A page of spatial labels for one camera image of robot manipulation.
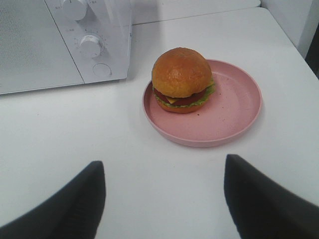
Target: plate rim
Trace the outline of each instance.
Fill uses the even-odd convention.
[[[151,125],[157,130],[159,131],[160,133],[164,134],[164,135],[167,135],[169,136],[170,138],[174,138],[174,139],[177,139],[177,140],[180,140],[180,141],[184,141],[184,142],[188,142],[188,143],[217,143],[217,142],[223,142],[223,141],[226,141],[226,140],[230,140],[232,138],[235,138],[239,135],[241,135],[242,133],[244,133],[247,129],[249,129],[251,127],[251,125],[256,121],[256,119],[258,118],[259,114],[260,114],[260,111],[261,111],[261,108],[262,108],[262,105],[263,105],[263,97],[262,97],[262,94],[261,94],[261,90],[257,84],[257,82],[255,81],[255,79],[250,75],[248,74],[246,71],[244,71],[243,69],[241,69],[240,67],[234,65],[234,64],[231,64],[229,62],[226,62],[226,61],[221,61],[221,60],[215,60],[215,59],[207,59],[207,61],[213,61],[213,62],[220,62],[220,63],[223,63],[223,64],[226,64],[226,65],[230,65],[232,67],[235,67],[237,68],[238,70],[242,71],[243,73],[245,73],[249,78],[250,80],[254,83],[257,91],[258,91],[258,95],[259,95],[259,99],[260,99],[260,102],[259,102],[259,106],[258,106],[258,110],[257,110],[257,113],[255,114],[254,118],[249,122],[249,124],[247,124],[242,130],[236,132],[236,133],[233,133],[229,136],[226,136],[226,137],[223,137],[223,138],[218,138],[218,139],[210,139],[210,140],[190,140],[190,139],[186,139],[186,138],[181,138],[181,137],[178,137],[178,136],[175,136],[171,133],[168,133],[166,131],[164,131],[163,129],[161,129],[160,127],[158,127],[149,117],[149,115],[147,114],[146,112],[146,109],[145,109],[145,104],[144,104],[144,100],[145,100],[145,94],[147,92],[147,89],[149,87],[149,85],[152,83],[152,80],[150,80],[147,84],[147,86],[145,87],[144,89],[144,92],[143,92],[143,96],[142,96],[142,105],[143,105],[143,111],[144,111],[144,114],[146,115],[146,118],[148,119],[148,121],[151,123]]]

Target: dial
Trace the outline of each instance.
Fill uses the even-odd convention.
[[[88,3],[86,0],[64,0],[62,3],[63,13],[74,21],[83,19],[87,9]]]
[[[103,50],[102,39],[94,35],[86,35],[80,43],[80,51],[87,58],[94,58]]]

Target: microwave door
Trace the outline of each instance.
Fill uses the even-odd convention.
[[[1,0],[0,94],[83,83],[44,0]]]

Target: white microwave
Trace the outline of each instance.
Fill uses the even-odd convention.
[[[124,79],[129,0],[0,0],[0,94]]]

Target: top bun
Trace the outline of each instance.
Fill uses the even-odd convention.
[[[163,95],[186,98],[210,85],[211,69],[205,58],[188,48],[165,52],[154,63],[153,86]]]

